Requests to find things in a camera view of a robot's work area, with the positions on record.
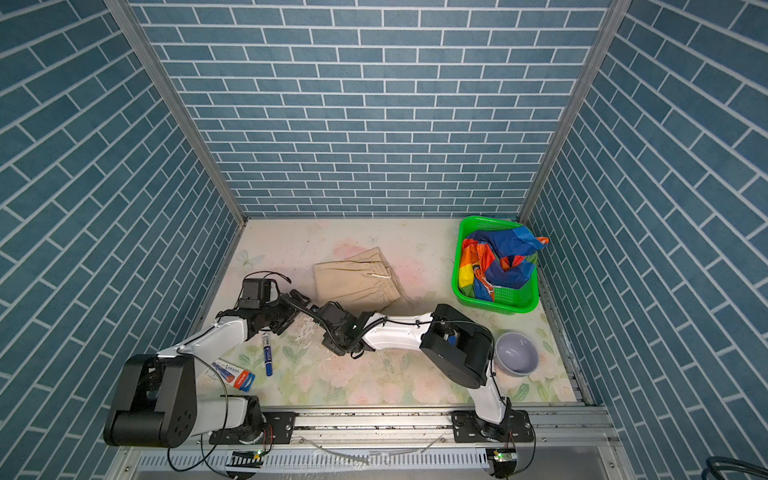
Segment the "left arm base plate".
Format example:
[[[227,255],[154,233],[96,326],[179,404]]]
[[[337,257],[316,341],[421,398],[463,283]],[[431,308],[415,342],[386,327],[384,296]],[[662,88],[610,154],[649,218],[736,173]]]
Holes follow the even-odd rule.
[[[251,414],[242,426],[239,444],[289,444],[297,415],[290,411]]]

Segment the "green plastic basket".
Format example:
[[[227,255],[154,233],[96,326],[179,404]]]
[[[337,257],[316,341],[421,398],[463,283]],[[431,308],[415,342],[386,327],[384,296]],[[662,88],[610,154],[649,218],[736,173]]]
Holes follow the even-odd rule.
[[[469,216],[459,224],[451,287],[459,303],[505,315],[539,303],[538,254],[549,244],[512,221]]]

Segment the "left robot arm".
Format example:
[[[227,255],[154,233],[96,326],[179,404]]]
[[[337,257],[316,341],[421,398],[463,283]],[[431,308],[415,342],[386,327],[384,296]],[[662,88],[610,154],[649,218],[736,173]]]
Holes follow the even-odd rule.
[[[215,361],[263,331],[281,334],[310,302],[296,290],[273,301],[245,301],[219,312],[208,327],[171,347],[129,358],[106,417],[105,443],[175,448],[195,435],[208,435],[213,445],[274,442],[288,415],[270,418],[255,396],[222,392],[205,399],[197,380],[209,373],[227,388]]]

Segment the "multicolour shorts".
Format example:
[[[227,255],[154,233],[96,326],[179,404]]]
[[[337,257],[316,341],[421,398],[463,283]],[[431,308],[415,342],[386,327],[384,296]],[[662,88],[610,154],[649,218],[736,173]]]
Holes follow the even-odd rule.
[[[470,298],[496,301],[496,289],[519,290],[532,278],[538,252],[550,243],[527,227],[475,231],[461,243],[457,286]]]

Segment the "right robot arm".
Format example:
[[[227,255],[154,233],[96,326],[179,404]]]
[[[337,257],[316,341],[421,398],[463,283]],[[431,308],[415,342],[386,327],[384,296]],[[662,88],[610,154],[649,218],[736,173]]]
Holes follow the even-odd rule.
[[[449,380],[468,389],[474,404],[469,424],[496,442],[510,442],[511,401],[495,380],[495,339],[491,331],[448,304],[418,316],[363,312],[355,316],[339,303],[311,306],[309,315],[323,330],[322,344],[338,356],[358,358],[368,351],[408,350],[425,355]]]

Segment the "beige shorts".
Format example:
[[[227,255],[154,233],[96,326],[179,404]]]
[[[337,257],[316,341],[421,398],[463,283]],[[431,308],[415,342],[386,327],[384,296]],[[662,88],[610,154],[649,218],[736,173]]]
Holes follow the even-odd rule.
[[[407,294],[382,251],[376,247],[344,260],[313,266],[317,300],[337,302],[352,313],[383,311]]]

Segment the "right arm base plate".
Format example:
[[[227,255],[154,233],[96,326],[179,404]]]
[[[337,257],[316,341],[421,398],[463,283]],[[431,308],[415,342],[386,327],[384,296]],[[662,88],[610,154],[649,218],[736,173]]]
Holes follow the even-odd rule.
[[[499,424],[482,420],[474,411],[458,410],[450,415],[456,443],[532,442],[535,431],[527,411],[508,409]]]

